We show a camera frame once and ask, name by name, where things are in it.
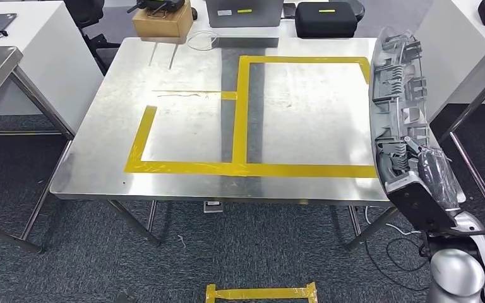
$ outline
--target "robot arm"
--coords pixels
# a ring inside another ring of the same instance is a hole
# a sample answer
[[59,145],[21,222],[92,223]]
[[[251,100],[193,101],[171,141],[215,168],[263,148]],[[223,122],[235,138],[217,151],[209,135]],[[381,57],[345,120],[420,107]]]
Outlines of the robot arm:
[[484,227],[460,209],[448,159],[430,145],[425,85],[421,43],[410,33],[393,35],[384,29],[376,42],[369,84],[380,181],[389,200],[424,234],[433,276],[428,302],[481,302]]

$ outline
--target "gray carpet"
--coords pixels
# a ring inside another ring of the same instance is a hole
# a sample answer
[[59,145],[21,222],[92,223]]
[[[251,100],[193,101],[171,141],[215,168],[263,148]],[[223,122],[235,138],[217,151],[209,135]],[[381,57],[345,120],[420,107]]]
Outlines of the gray carpet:
[[[367,13],[359,37],[375,37],[383,25],[415,30],[431,3],[364,2]],[[105,18],[88,33],[103,32],[113,42],[134,35],[125,10],[106,9]],[[103,55],[110,62],[114,52]],[[461,109],[446,107],[433,129],[443,130]],[[485,177],[485,105],[458,134]],[[21,233],[63,145],[64,140],[55,136],[0,138],[1,229]],[[446,142],[444,148],[471,197],[465,207],[485,223],[485,203],[463,161],[452,144]],[[130,201],[126,206],[145,223],[148,204]],[[374,220],[382,211],[372,208],[369,216]],[[359,219],[363,222],[362,210]],[[403,218],[396,223],[409,226]],[[204,214],[201,203],[162,202],[153,229],[164,241],[160,247],[137,236],[103,201],[59,201],[49,196],[30,236],[46,248],[44,254],[32,255],[0,242],[0,302],[114,302],[126,291],[139,302],[194,303],[205,301],[208,283],[223,289],[316,282],[319,302],[325,303],[423,302],[426,295],[390,282],[370,262],[364,247],[352,253],[343,249],[353,236],[344,207],[231,203],[223,213]],[[368,242],[368,249],[387,275],[410,288],[423,288],[429,280],[426,266],[406,273],[386,255],[388,242],[399,236],[385,228]],[[409,238],[419,242],[415,236]],[[394,243],[390,250],[406,268],[424,261],[417,247],[406,241]]]

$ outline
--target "office chair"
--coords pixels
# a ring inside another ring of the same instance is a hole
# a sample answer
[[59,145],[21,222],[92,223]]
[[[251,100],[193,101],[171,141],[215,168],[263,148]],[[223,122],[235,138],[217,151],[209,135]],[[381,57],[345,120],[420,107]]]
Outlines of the office chair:
[[66,8],[68,9],[73,21],[79,28],[83,39],[85,39],[92,56],[97,60],[101,73],[105,75],[108,67],[97,54],[97,50],[117,49],[120,47],[120,44],[107,42],[107,39],[103,34],[97,35],[91,39],[83,31],[83,28],[96,24],[101,18],[103,18],[103,5],[105,5],[105,0],[64,0],[64,4],[66,5]]

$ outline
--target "yellow tape line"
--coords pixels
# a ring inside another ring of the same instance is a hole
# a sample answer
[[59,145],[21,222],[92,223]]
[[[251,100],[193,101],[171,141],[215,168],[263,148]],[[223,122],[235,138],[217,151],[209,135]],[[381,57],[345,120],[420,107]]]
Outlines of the yellow tape line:
[[251,299],[307,299],[317,303],[315,282],[299,288],[249,288],[216,290],[215,284],[207,285],[205,303],[215,303],[215,299],[251,300]]
[[246,140],[248,134],[248,86],[250,64],[247,57],[239,57],[237,74],[237,100],[235,102],[235,121],[233,123],[233,163],[246,163]]
[[365,82],[369,84],[371,65],[365,57],[282,57],[282,56],[241,56],[248,63],[356,63],[360,66]]
[[309,165],[225,162],[142,161],[157,108],[147,106],[124,168],[129,173],[231,175],[242,177],[376,178],[372,165]]
[[241,56],[237,75],[236,92],[184,92],[179,93],[220,93],[222,100],[235,100],[232,162],[166,162],[142,161],[142,154],[150,134],[157,108],[146,107],[128,161],[124,168],[129,173],[158,174],[203,174],[230,175],[241,177],[347,177],[376,178],[373,165],[303,165],[246,163],[248,136],[248,92],[251,63],[357,63],[369,83],[369,62],[365,57],[277,57]]

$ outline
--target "laptop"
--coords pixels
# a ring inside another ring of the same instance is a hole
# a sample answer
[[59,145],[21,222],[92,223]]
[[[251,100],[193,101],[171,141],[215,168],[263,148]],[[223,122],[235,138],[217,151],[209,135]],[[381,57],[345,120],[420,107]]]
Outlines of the laptop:
[[211,27],[277,27],[284,0],[205,0]]

